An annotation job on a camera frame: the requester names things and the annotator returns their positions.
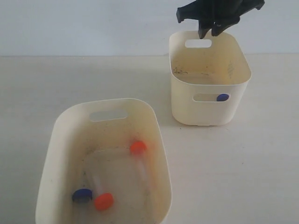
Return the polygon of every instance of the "cream plastic bin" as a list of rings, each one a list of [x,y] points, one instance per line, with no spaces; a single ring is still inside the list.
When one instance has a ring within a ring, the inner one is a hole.
[[[138,178],[129,172],[133,170],[129,146],[136,140],[147,146],[151,184],[147,195],[140,191]],[[71,196],[83,160],[94,150],[104,152],[97,165],[103,185],[114,196],[114,205],[102,212],[90,206],[86,224],[165,223],[171,206],[171,183],[157,119],[147,103],[127,98],[75,105],[58,117],[40,182],[36,224],[75,223]]]
[[[251,78],[245,56],[233,36],[222,33],[213,37],[208,33],[205,39],[211,40],[210,47],[197,47],[196,42],[203,42],[197,31],[178,32],[170,37],[172,114],[186,125],[218,126],[230,122]]]

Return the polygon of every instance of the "white table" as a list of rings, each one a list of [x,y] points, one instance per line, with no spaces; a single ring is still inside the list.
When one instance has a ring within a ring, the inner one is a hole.
[[[93,100],[155,110],[171,173],[170,224],[299,223],[299,55],[248,55],[253,71],[231,123],[171,115],[167,56],[0,58],[0,222],[35,223],[55,119]]]

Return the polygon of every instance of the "white wall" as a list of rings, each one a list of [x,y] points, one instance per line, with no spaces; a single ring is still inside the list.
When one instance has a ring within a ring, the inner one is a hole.
[[[0,55],[164,55],[191,0],[0,0]],[[299,53],[299,1],[266,0],[228,29],[245,53]]]

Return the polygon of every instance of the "test tube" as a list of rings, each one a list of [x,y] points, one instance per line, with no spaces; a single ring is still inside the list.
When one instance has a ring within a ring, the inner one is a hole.
[[[88,204],[93,198],[93,193],[90,189],[78,189],[72,195],[74,202],[74,213],[76,224],[88,223]]]
[[[135,159],[141,181],[145,185],[146,189],[150,190],[148,174],[145,166],[145,150],[146,145],[142,141],[136,141],[130,146],[130,152]]]
[[[114,198],[111,193],[104,191],[95,161],[92,160],[92,154],[85,158],[85,173],[93,190],[93,205],[96,210],[103,211],[110,208],[114,203]]]

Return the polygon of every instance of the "blue bottle cap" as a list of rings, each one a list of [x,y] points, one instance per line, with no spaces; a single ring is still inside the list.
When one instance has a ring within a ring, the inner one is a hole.
[[[227,101],[229,98],[229,95],[228,94],[220,94],[219,96],[217,96],[217,101],[218,102],[221,102],[221,101]]]
[[[90,189],[86,189],[86,188],[76,190],[71,196],[73,202],[78,202],[78,203],[86,203],[89,200],[92,200],[92,198],[93,198],[93,192]]]

